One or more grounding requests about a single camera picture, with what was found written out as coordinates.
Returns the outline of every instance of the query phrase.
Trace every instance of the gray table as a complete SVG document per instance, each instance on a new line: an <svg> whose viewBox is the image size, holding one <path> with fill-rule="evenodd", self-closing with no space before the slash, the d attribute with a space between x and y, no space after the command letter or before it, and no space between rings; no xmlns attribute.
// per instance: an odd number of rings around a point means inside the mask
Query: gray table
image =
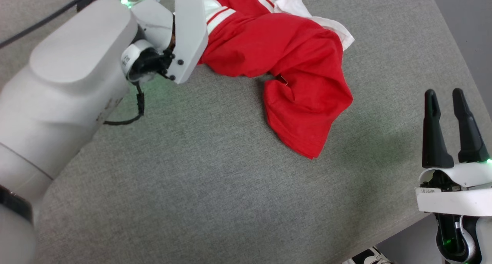
<svg viewBox="0 0 492 264"><path fill-rule="evenodd" d="M0 38L69 0L0 0ZM51 186L39 263L339 263L424 217L423 94L439 95L459 150L451 92L464 89L487 144L492 124L434 0L303 0L355 37L344 55L354 102L321 156L284 146L265 121L262 79L206 66L144 87L146 115L103 127ZM73 12L0 51L6 82ZM134 115L128 96L113 120Z"/></svg>

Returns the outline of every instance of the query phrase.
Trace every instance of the red cloth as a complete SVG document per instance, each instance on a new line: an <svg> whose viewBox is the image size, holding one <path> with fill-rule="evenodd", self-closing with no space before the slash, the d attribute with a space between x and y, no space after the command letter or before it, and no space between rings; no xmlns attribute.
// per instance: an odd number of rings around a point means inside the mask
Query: red cloth
<svg viewBox="0 0 492 264"><path fill-rule="evenodd" d="M217 1L236 12L213 29L201 61L221 75L275 76L263 94L269 125L294 151L318 157L331 124L352 103L339 37L309 19L270 13L257 0Z"/></svg>

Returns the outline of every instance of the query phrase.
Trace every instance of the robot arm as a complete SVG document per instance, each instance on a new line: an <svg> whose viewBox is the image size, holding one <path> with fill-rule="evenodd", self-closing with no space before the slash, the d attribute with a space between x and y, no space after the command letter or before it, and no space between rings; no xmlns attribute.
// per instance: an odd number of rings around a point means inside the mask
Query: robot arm
<svg viewBox="0 0 492 264"><path fill-rule="evenodd" d="M42 198L128 92L156 73L185 82L208 42L202 0L129 8L90 0L42 41L0 94L0 262L33 261Z"/></svg>
<svg viewBox="0 0 492 264"><path fill-rule="evenodd" d="M439 125L434 90L425 95L420 211L434 213L436 243L447 263L492 263L492 160L461 89L453 91L461 151L455 166Z"/></svg>

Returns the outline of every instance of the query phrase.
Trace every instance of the white cloth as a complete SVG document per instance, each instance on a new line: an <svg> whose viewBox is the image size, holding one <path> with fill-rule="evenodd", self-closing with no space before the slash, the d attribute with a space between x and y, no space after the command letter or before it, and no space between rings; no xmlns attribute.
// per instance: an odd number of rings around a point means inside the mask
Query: white cloth
<svg viewBox="0 0 492 264"><path fill-rule="evenodd" d="M271 0L274 3L274 13L284 12L299 17L310 19L325 29L334 31L341 41L343 50L346 50L354 41L354 37L346 29L345 26L337 21L326 19L323 17L313 17L303 3L303 0Z"/></svg>

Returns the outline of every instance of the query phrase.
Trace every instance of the wire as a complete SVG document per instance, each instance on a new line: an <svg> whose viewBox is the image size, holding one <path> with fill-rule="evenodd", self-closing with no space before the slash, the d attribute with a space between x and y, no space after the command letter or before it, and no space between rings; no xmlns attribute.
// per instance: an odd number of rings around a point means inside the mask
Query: wire
<svg viewBox="0 0 492 264"><path fill-rule="evenodd" d="M140 88L140 85L137 84L137 107L138 107L138 115L134 117L133 119L126 120L126 121L121 121L121 122L113 122L113 121L106 121L104 122L105 125L109 126L123 126L123 125L129 125L138 119L140 117L144 116L145 112L145 97L144 93L142 92L142 89Z"/></svg>
<svg viewBox="0 0 492 264"><path fill-rule="evenodd" d="M46 17L45 19L43 19L43 20L37 22L36 24L28 27L27 29L21 31L20 33L17 33L16 35L12 36L11 38L9 38L3 42L0 42L0 49L3 49L7 45L10 45L12 42L15 42L15 41L19 40L20 38L23 38L24 36L30 34L31 32L41 28L42 26L44 26L45 24L47 24L51 20L55 19L56 17L59 17L60 14L66 12L67 10L72 8L74 5L77 5L77 3L79 3L80 1L82 1L82 0L72 0L70 3L66 4L65 6L63 6L62 8L60 8L59 10L57 10L56 12L51 14L50 16Z"/></svg>

